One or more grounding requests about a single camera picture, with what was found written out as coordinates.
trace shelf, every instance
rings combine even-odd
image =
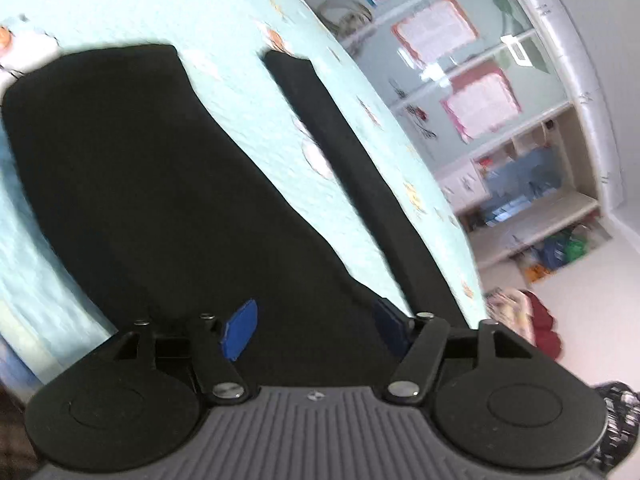
[[[469,235],[479,270],[517,254],[577,222],[598,208],[598,201],[573,189],[561,189],[493,227]]]

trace red object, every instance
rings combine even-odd
[[[556,319],[533,292],[528,290],[523,290],[522,292],[527,295],[531,302],[531,323],[536,337],[536,346],[545,355],[557,360],[562,353],[562,340],[553,330]]]

